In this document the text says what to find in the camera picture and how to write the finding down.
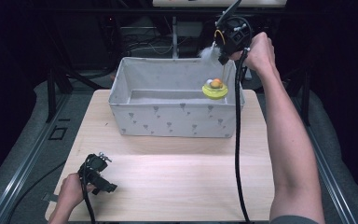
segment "wooden table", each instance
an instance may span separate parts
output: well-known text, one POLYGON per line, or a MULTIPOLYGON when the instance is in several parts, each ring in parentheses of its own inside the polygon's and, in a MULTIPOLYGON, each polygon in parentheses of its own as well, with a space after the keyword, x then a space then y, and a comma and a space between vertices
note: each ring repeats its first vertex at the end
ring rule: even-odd
MULTIPOLYGON (((242 0, 239 7, 285 7, 287 0, 242 0)), ((154 7, 229 7, 236 0, 153 0, 154 7)))
MULTIPOLYGON (((235 179, 232 138, 121 135, 108 104, 110 91, 96 91, 61 178, 77 172, 90 153, 112 162, 102 176, 118 185, 90 194, 97 221, 244 220, 235 179)), ((268 220, 274 189, 267 128, 254 91, 244 91, 241 114, 241 182, 251 220, 268 220)), ((55 207, 50 203, 48 218, 55 207)), ((81 203, 72 221, 90 221, 81 203)))

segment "person's right hand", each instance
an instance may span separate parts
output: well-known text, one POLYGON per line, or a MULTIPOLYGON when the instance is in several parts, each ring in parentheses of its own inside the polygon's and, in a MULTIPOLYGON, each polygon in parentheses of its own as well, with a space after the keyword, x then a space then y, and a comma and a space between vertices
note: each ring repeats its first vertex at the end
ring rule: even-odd
POLYGON ((245 65, 257 74, 265 74, 264 70, 275 68, 274 47, 266 33, 260 33, 252 39, 245 65))

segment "human arm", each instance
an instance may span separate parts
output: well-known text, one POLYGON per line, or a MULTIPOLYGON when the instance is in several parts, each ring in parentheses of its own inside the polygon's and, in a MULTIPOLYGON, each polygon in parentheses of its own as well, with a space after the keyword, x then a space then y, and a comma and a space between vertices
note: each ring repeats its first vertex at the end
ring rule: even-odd
POLYGON ((270 220, 293 215, 324 223, 321 188, 312 144, 275 66, 265 33, 254 37, 245 64, 259 75, 266 95, 269 155, 275 185, 270 220))
POLYGON ((67 223, 74 208, 83 201, 83 190, 78 174, 69 174, 63 181, 58 196, 58 201, 54 211, 51 213, 48 223, 61 224, 67 223))

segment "gray floor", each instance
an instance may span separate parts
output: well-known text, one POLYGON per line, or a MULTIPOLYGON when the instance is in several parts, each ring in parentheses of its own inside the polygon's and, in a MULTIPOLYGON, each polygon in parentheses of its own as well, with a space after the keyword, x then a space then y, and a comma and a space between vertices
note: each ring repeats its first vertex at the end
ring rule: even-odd
MULTIPOLYGON (((189 46, 182 47, 180 55, 186 55, 188 48, 189 46)), ((146 53, 146 51, 147 49, 136 50, 132 52, 131 56, 160 58, 172 56, 171 51, 165 54, 150 50, 146 53)), ((48 117, 47 83, 41 83, 34 89, 37 93, 34 113, 0 168, 0 223, 7 220, 15 199, 19 199, 38 178, 66 159, 92 95, 92 90, 89 87, 74 79, 71 81, 75 87, 72 94, 63 95, 57 91, 60 110, 50 124, 45 122, 48 117), (60 133, 62 130, 65 130, 62 140, 53 140, 54 137, 57 137, 55 134, 62 136, 60 133), (20 175, 18 171, 24 170, 24 167, 28 167, 29 172, 20 175)), ((93 81, 109 88, 112 85, 110 76, 94 78, 93 81)), ((244 82, 243 85, 245 89, 255 89, 259 86, 260 81, 255 76, 252 80, 244 82)), ((264 111, 264 95, 257 94, 257 97, 264 111)), ((310 95, 310 124, 310 134, 316 140, 314 144, 322 153, 327 170, 334 177, 333 184, 336 184, 335 187, 332 187, 332 179, 326 180, 321 175, 326 223, 358 223, 358 186, 340 158, 340 147, 334 127, 326 115, 322 103, 313 92, 310 95)), ((53 192, 61 170, 62 167, 48 175, 29 191, 15 210, 11 223, 46 222, 44 214, 48 202, 43 201, 42 198, 46 193, 53 192)))

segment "dark background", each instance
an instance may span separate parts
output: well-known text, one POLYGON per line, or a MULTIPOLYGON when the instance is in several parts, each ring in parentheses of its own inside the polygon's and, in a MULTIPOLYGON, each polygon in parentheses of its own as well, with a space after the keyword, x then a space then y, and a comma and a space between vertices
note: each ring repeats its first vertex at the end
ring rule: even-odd
MULTIPOLYGON (((0 165, 32 114, 34 87, 46 81, 56 66, 101 72, 114 69, 122 56, 120 43, 106 37, 117 32, 115 22, 125 24, 133 19, 35 17, 24 9, 119 7, 107 2, 0 0, 0 165)), ((140 2, 129 7, 151 6, 151 1, 140 2)), ((278 69, 295 83, 301 83, 303 76, 293 73, 298 68, 311 75, 310 87, 324 104, 337 132, 342 160, 358 184, 358 1, 288 0, 286 8, 315 13, 281 19, 273 37, 278 69)))

